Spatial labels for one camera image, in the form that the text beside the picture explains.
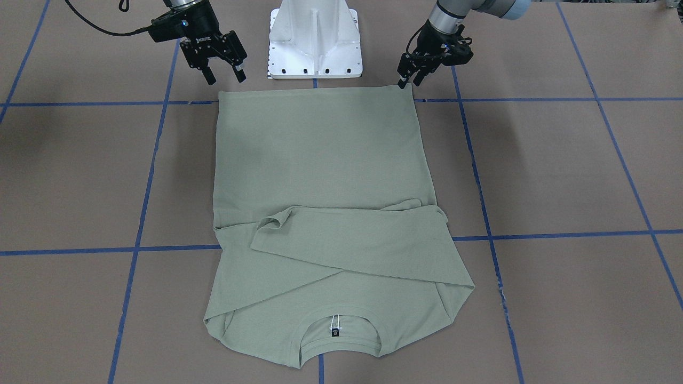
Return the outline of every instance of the black object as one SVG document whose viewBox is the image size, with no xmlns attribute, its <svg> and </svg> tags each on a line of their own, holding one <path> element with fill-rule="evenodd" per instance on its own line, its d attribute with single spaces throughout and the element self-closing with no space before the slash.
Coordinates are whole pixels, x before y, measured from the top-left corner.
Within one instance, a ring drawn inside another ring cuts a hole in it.
<svg viewBox="0 0 683 384">
<path fill-rule="evenodd" d="M 417 74 L 413 83 L 416 87 L 419 86 L 425 76 L 434 73 L 441 64 L 444 66 L 467 64 L 474 53 L 469 47 L 472 39 L 462 37 L 464 28 L 465 26 L 461 24 L 455 33 L 447 35 L 437 31 L 427 21 L 410 38 L 406 52 L 401 56 L 397 69 L 401 76 L 398 86 L 401 89 L 405 88 L 415 73 Z M 410 53 L 410 44 L 418 33 L 417 47 Z"/>
<path fill-rule="evenodd" d="M 247 58 L 247 52 L 235 31 L 221 34 L 218 19 L 209 0 L 199 1 L 179 9 L 171 8 L 170 11 L 152 20 L 152 25 L 148 28 L 155 42 L 187 37 L 180 43 L 187 64 L 190 68 L 200 70 L 209 85 L 216 82 L 209 68 L 211 57 L 227 61 L 240 83 L 247 79 L 242 70 L 242 63 Z"/>
</svg>

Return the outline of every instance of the fabric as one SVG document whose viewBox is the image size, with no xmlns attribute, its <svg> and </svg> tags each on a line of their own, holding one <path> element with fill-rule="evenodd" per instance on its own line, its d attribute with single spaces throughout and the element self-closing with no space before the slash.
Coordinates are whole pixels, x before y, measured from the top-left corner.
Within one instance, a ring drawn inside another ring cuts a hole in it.
<svg viewBox="0 0 683 384">
<path fill-rule="evenodd" d="M 220 93 L 204 321 L 300 368 L 382 356 L 450 325 L 474 289 L 436 205 L 409 87 Z"/>
</svg>

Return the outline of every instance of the white mounting bracket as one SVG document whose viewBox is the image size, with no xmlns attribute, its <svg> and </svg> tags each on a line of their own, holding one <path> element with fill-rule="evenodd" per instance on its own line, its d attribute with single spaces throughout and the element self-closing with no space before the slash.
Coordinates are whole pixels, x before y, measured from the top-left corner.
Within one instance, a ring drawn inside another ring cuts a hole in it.
<svg viewBox="0 0 683 384">
<path fill-rule="evenodd" d="M 283 0 L 270 13 L 268 77 L 342 79 L 363 73 L 358 13 L 345 0 Z"/>
</svg>

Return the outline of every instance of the white plastic base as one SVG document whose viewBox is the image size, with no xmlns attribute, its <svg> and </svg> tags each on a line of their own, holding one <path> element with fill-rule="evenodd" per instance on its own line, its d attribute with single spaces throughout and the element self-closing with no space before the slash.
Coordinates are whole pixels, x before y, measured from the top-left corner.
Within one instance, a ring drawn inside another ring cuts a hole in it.
<svg viewBox="0 0 683 384">
<path fill-rule="evenodd" d="M 270 13 L 269 78 L 343 79 L 362 73 L 358 13 L 344 0 L 283 0 Z"/>
</svg>

